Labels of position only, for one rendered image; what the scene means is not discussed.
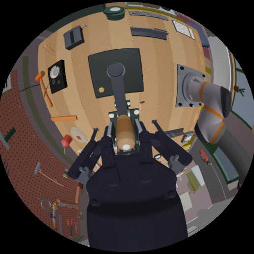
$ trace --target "hammer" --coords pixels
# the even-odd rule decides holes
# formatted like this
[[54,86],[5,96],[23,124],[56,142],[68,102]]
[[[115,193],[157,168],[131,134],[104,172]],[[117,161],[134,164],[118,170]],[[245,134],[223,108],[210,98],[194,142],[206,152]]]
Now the hammer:
[[[42,86],[42,88],[43,88],[43,91],[44,91],[44,93],[45,93],[45,86],[44,86],[44,83],[43,83],[43,81],[42,81],[42,78],[44,77],[44,75],[45,75],[45,72],[42,70],[42,71],[37,75],[37,77],[35,78],[35,80],[36,80],[37,82],[40,81],[40,84],[41,84],[41,86]],[[53,104],[52,104],[52,102],[51,102],[51,100],[50,100],[50,98],[49,98],[47,92],[46,92],[46,97],[47,97],[49,106],[52,108],[52,107],[53,107]]]
[[[38,173],[38,171],[39,171],[42,175],[46,176],[44,173],[41,172],[40,167],[41,167],[41,163],[38,162],[34,174],[37,175],[37,173]],[[54,179],[52,179],[51,177],[49,177],[49,176],[46,176],[46,177],[47,177],[48,179],[52,180],[53,182],[55,182],[55,183],[57,183],[57,184],[59,184],[59,185],[61,185],[61,186],[64,187],[63,184],[57,182],[56,180],[54,181]]]

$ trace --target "gray metal box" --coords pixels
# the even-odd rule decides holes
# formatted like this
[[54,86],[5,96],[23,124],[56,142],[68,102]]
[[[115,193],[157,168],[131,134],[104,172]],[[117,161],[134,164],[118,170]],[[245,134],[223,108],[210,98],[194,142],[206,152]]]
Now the gray metal box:
[[83,29],[80,26],[76,26],[73,29],[65,32],[63,36],[65,48],[67,50],[71,50],[85,42],[83,36]]

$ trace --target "metal ruler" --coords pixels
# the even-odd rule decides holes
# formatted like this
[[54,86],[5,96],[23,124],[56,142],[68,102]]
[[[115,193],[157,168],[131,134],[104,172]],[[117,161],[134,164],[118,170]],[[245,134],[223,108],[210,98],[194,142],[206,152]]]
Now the metal ruler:
[[63,232],[62,232],[62,215],[59,214],[59,231],[60,231],[60,234],[63,235]]

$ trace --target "yellow hexagonal nut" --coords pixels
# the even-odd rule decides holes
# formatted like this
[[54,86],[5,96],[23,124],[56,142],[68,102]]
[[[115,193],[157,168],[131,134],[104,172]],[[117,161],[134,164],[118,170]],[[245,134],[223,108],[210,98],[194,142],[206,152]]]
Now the yellow hexagonal nut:
[[100,87],[100,88],[99,88],[99,92],[100,92],[100,93],[104,92],[104,90],[105,90],[105,89],[104,89],[103,87]]

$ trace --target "orange hammer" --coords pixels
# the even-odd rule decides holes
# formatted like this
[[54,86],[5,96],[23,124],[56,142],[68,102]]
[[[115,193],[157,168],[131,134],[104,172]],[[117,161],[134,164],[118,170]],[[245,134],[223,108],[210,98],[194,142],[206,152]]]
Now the orange hammer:
[[[44,75],[45,75],[45,72],[42,70],[42,71],[37,75],[37,77],[35,78],[35,80],[36,80],[37,82],[40,81],[40,84],[41,84],[41,86],[42,86],[42,88],[43,88],[43,91],[44,91],[44,93],[45,93],[45,86],[44,86],[44,83],[43,83],[43,81],[42,81],[42,78],[44,77]],[[47,92],[46,92],[46,97],[47,97],[49,106],[52,108],[52,107],[53,107],[53,104],[52,104],[52,102],[51,102],[51,100],[50,100],[50,98],[49,98]]]

